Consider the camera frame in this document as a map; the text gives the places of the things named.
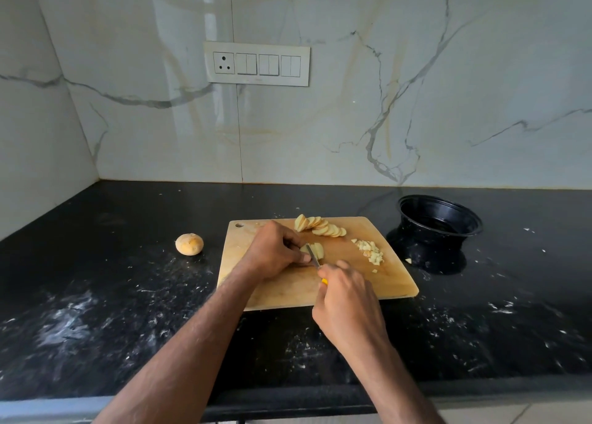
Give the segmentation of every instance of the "person's right arm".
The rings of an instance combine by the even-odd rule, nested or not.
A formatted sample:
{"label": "person's right arm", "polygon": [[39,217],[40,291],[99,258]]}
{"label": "person's right arm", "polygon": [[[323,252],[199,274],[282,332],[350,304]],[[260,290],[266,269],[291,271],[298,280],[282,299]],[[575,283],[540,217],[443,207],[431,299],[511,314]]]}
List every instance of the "person's right arm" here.
{"label": "person's right arm", "polygon": [[372,284],[349,263],[323,265],[313,318],[345,357],[385,423],[445,424],[387,335]]}

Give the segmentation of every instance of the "white switch panel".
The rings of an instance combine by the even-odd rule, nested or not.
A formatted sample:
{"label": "white switch panel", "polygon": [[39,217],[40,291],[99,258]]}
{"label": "white switch panel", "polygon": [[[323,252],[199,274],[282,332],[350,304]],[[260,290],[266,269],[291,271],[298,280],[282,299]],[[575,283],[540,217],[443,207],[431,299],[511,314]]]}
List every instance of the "white switch panel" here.
{"label": "white switch panel", "polygon": [[[206,41],[203,54],[211,83],[308,86],[310,47]],[[221,56],[233,61],[223,66],[225,73],[220,73]]]}

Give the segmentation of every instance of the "bowl rim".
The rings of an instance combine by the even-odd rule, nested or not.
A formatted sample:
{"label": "bowl rim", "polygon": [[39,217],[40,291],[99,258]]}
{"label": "bowl rim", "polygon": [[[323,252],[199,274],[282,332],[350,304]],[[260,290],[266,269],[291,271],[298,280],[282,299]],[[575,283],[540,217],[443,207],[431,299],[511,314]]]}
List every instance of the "bowl rim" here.
{"label": "bowl rim", "polygon": [[[409,217],[406,213],[404,213],[403,210],[401,209],[401,205],[405,201],[408,201],[408,200],[428,200],[432,203],[446,204],[449,207],[453,207],[461,212],[464,212],[464,213],[470,215],[477,223],[477,227],[471,232],[468,232],[465,234],[460,234],[460,233],[456,233],[456,232],[441,231],[439,229],[434,229],[433,227],[426,226],[425,224],[418,223],[417,221],[415,221],[414,219]],[[405,195],[405,196],[402,196],[401,198],[399,198],[399,200],[397,201],[397,209],[398,209],[399,213],[401,214],[401,217],[405,217],[406,219],[408,219],[410,222],[412,222],[416,226],[436,232],[438,234],[442,234],[442,235],[446,235],[446,236],[454,236],[454,237],[471,237],[471,236],[477,235],[483,231],[483,221],[481,220],[481,218],[479,218],[479,216],[475,212],[470,210],[468,207],[463,206],[462,204],[455,203],[454,201],[445,200],[443,198],[440,198],[439,196],[421,195],[421,194]]]}

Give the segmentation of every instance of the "forearm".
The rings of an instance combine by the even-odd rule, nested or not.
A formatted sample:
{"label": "forearm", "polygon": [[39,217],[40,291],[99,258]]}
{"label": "forearm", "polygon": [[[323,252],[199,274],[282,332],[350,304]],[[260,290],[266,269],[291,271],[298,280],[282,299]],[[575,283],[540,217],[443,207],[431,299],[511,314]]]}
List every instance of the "forearm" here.
{"label": "forearm", "polygon": [[445,424],[390,343],[369,346],[364,353],[349,359],[384,423]]}
{"label": "forearm", "polygon": [[237,265],[218,290],[99,414],[97,423],[198,422],[256,274]]}

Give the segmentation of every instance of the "hand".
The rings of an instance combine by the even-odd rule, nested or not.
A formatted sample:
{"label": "hand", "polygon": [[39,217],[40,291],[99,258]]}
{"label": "hand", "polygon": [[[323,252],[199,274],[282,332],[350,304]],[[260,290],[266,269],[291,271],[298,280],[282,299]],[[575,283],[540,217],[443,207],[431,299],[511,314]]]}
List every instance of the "hand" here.
{"label": "hand", "polygon": [[346,261],[325,264],[313,319],[329,341],[351,363],[368,351],[392,351],[378,299],[372,284]]}
{"label": "hand", "polygon": [[271,220],[257,231],[240,264],[260,280],[271,278],[290,263],[309,263],[310,254],[300,251],[305,244],[296,231]]}

